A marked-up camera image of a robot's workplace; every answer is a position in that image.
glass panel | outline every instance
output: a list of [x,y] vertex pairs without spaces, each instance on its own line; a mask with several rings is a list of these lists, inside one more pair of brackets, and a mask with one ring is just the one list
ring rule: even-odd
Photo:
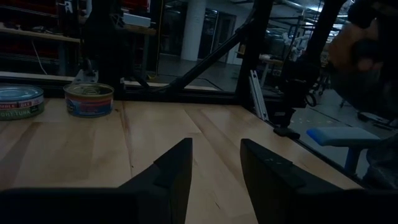
[[165,5],[160,38],[162,54],[181,55],[187,7],[187,3],[181,1],[171,1]]

wooden table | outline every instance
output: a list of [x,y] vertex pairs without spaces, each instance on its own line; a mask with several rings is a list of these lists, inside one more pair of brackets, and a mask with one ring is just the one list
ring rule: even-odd
[[239,158],[242,138],[343,189],[352,180],[240,106],[116,101],[111,114],[84,119],[63,99],[29,119],[0,122],[0,189],[117,187],[183,138],[193,138],[187,223],[257,223]]

person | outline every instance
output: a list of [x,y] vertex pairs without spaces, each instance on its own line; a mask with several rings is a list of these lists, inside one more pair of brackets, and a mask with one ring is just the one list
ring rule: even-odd
[[[387,119],[398,117],[398,66],[395,65],[398,45],[394,40],[396,12],[398,10],[391,6],[374,7],[368,0],[357,0],[349,10],[351,23],[329,46],[329,59],[337,71],[330,77],[333,89],[357,110]],[[363,39],[377,41],[382,61],[362,58],[356,64],[352,62],[353,45]],[[370,166],[364,176],[366,182],[379,188],[398,189],[396,149],[398,134],[368,150],[366,157]]]

cable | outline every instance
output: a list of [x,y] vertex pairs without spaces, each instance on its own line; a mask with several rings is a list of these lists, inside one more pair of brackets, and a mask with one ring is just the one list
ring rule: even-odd
[[33,40],[31,40],[31,41],[32,41],[33,49],[35,50],[35,53],[36,53],[37,60],[39,61],[40,68],[42,68],[43,72],[44,72],[46,75],[48,75],[47,72],[44,70],[44,68],[43,68],[43,66],[42,66],[42,62],[40,61],[39,54],[38,54],[37,51],[36,51],[35,43],[33,43]]
[[163,22],[163,7],[164,7],[164,0],[162,0],[162,7],[160,8],[160,19],[159,19],[159,28],[157,31],[157,60],[156,60],[156,71],[155,71],[155,76],[150,76],[147,74],[150,80],[155,79],[158,74],[159,74],[159,55],[160,55],[160,35],[161,35],[161,30],[162,30],[162,22]]

ceiling light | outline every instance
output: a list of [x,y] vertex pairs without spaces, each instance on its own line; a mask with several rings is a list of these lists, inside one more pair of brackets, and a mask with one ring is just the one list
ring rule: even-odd
[[310,7],[309,9],[314,10],[314,11],[318,11],[318,12],[322,12],[322,7]]
[[297,4],[297,3],[294,3],[294,2],[290,2],[290,3],[293,4],[293,5],[295,5],[295,6],[302,7],[301,5],[299,5],[299,4]]

